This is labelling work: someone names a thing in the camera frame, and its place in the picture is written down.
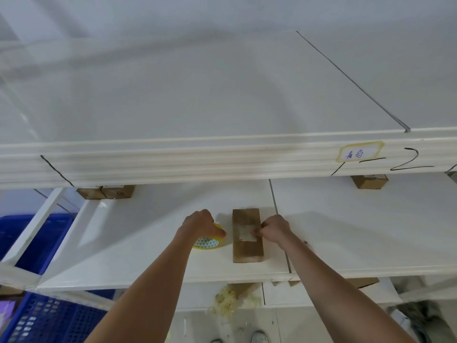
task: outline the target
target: person's left hand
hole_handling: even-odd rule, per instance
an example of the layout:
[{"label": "person's left hand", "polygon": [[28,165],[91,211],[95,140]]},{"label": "person's left hand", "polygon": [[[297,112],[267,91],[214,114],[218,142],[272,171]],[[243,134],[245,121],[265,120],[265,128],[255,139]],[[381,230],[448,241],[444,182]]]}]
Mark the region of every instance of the person's left hand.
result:
[{"label": "person's left hand", "polygon": [[217,228],[214,224],[214,219],[207,209],[197,211],[186,217],[178,232],[190,234],[195,239],[200,237],[220,236],[225,237],[227,233],[224,230]]}]

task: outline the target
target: white sneaker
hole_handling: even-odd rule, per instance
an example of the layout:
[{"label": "white sneaker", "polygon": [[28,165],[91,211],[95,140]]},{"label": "white sneaker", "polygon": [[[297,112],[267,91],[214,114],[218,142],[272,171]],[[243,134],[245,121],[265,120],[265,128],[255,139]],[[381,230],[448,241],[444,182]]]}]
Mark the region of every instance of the white sneaker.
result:
[{"label": "white sneaker", "polygon": [[255,331],[251,338],[251,343],[269,343],[268,337],[263,331]]}]

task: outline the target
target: hand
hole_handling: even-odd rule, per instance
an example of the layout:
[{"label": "hand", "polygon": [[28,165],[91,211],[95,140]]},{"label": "hand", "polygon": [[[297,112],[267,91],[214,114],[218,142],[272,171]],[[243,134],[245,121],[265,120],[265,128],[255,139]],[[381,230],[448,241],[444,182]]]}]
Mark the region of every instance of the hand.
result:
[{"label": "hand", "polygon": [[186,233],[195,241],[200,237],[225,237],[227,233],[217,228],[213,223],[214,219],[207,209],[197,211],[184,219],[178,233]]},{"label": "hand", "polygon": [[262,228],[254,232],[257,236],[265,237],[266,240],[276,243],[283,248],[283,242],[289,236],[294,236],[290,230],[289,222],[281,215],[272,215],[262,223]]}]

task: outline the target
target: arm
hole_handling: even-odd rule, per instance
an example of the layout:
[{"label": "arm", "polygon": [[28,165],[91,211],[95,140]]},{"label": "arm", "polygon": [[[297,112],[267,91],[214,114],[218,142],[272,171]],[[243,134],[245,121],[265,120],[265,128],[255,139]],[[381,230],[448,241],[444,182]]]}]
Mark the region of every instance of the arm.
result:
[{"label": "arm", "polygon": [[258,233],[287,253],[335,343],[414,343],[384,310],[295,236],[282,216],[266,219]]},{"label": "arm", "polygon": [[86,343],[163,343],[192,246],[200,237],[226,236],[213,222],[205,209],[187,217],[173,241],[108,311]]}]

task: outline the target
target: forearm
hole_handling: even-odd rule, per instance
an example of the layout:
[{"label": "forearm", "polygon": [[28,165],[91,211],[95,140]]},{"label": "forearm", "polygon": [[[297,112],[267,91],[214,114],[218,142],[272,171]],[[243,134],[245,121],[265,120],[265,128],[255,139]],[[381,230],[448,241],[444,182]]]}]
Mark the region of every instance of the forearm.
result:
[{"label": "forearm", "polygon": [[290,233],[283,249],[335,343],[410,343],[412,338],[378,305],[349,284]]},{"label": "forearm", "polygon": [[192,236],[181,232],[127,289],[87,342],[165,341],[195,242]]}]

